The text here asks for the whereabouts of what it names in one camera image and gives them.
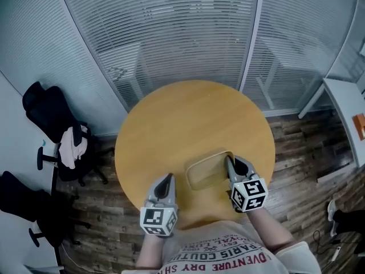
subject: white shirt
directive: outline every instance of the white shirt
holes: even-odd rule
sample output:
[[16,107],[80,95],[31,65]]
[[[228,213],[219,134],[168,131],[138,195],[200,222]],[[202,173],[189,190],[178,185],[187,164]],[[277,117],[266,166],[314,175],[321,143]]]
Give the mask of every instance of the white shirt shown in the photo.
[[176,231],[166,240],[159,271],[128,273],[320,274],[321,269],[304,241],[276,255],[268,251],[251,224],[218,221]]

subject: desk leg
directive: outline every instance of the desk leg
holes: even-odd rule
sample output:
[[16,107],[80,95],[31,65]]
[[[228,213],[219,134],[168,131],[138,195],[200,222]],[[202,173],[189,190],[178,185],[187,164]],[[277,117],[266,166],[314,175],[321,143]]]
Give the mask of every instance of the desk leg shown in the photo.
[[302,119],[307,112],[312,108],[312,106],[315,104],[315,102],[319,99],[319,97],[323,94],[325,90],[325,85],[322,83],[321,86],[319,86],[319,89],[315,92],[315,94],[312,96],[312,98],[309,100],[308,104],[303,108],[303,110],[299,113],[298,118]]
[[317,179],[317,183],[324,183],[330,179],[333,179],[334,177],[340,175],[340,174],[343,174],[344,172],[347,172],[349,170],[352,170],[356,168],[356,163],[355,162],[350,162],[348,165],[346,165],[345,167],[343,168],[340,168],[339,170],[337,171],[334,171],[328,175],[325,175],[325,176],[321,176],[320,178]]

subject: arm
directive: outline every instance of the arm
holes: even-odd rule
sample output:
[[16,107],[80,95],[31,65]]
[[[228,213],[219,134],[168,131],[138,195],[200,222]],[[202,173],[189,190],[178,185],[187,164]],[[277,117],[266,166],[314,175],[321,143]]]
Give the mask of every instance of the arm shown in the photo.
[[271,252],[287,248],[295,243],[291,233],[277,222],[266,209],[252,210],[247,212],[247,215],[265,247]]
[[155,235],[146,235],[139,254],[137,269],[160,269],[162,267],[162,250],[164,240]]

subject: table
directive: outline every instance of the table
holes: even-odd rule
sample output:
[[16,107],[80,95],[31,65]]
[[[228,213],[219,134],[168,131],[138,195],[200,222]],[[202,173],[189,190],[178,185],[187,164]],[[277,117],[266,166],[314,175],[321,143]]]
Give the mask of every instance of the table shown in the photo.
[[335,172],[318,178],[317,181],[319,183],[326,182],[352,168],[361,167],[365,164],[365,140],[360,140],[355,124],[352,121],[353,116],[365,113],[365,100],[355,83],[329,78],[324,79],[322,85],[299,113],[298,117],[302,119],[325,90],[341,118],[355,161]]
[[228,179],[201,191],[187,183],[185,166],[219,148],[250,161],[268,184],[275,163],[271,129],[258,107],[223,84],[189,80],[164,86],[128,114],[115,147],[119,182],[135,207],[150,185],[172,172],[176,178],[178,228],[242,217],[226,193]]

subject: office chair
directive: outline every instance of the office chair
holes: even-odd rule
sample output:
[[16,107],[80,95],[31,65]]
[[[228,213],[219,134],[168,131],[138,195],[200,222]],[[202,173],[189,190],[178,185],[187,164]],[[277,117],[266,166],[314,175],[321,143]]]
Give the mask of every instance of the office chair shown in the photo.
[[74,225],[83,225],[90,228],[90,223],[78,221],[70,218],[72,205],[78,196],[72,196],[67,200],[61,193],[56,192],[51,196],[44,191],[38,191],[37,198],[42,206],[40,207],[36,222],[41,233],[33,233],[29,228],[29,235],[36,247],[39,247],[38,239],[45,237],[54,248],[59,247],[66,236],[72,244],[80,245],[78,240],[74,239]]
[[69,127],[73,127],[75,146],[78,146],[81,143],[82,137],[88,140],[86,152],[80,159],[75,161],[75,168],[73,170],[62,163],[58,149],[57,157],[53,157],[44,155],[43,147],[40,147],[37,157],[38,170],[43,168],[43,161],[53,162],[58,165],[58,175],[64,182],[78,179],[80,185],[85,186],[83,177],[91,170],[94,170],[103,181],[103,184],[108,183],[107,178],[97,166],[102,164],[100,157],[103,154],[113,151],[113,149],[100,153],[95,152],[97,138],[91,134],[89,128],[87,133],[81,131],[81,125],[87,127],[87,123],[76,120],[59,87],[52,86],[45,90],[39,82],[35,82],[28,88],[23,96],[23,107],[26,110],[27,117],[54,143],[60,143],[63,133],[67,131]]
[[76,199],[78,197],[73,196],[67,201],[58,192],[51,196],[44,190],[33,191],[8,171],[0,177],[0,209],[31,222],[37,222],[41,233],[33,233],[32,229],[29,229],[30,237],[37,247],[39,247],[38,239],[41,237],[45,237],[53,247],[58,247],[66,235],[73,244],[80,244],[74,240],[73,227],[78,224],[90,228],[90,224],[69,217]]

